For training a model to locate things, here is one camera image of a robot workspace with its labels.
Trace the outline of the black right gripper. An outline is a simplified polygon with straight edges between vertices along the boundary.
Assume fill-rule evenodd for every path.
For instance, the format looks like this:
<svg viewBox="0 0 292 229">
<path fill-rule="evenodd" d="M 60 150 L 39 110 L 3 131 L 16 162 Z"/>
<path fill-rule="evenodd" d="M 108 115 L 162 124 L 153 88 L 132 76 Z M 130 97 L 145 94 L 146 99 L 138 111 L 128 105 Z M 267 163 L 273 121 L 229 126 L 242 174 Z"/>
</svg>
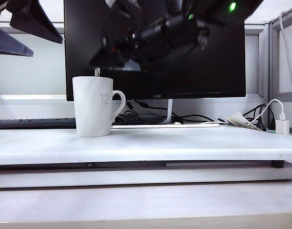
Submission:
<svg viewBox="0 0 292 229">
<path fill-rule="evenodd" d="M 92 68 L 123 68 L 146 72 L 154 62 L 184 45 L 205 45 L 208 27 L 195 15 L 196 1 L 167 0 L 167 14 L 147 23 L 135 0 L 113 0 L 108 4 L 110 16 L 121 13 L 130 20 L 127 33 L 113 35 L 104 25 L 102 45 L 89 61 Z"/>
</svg>

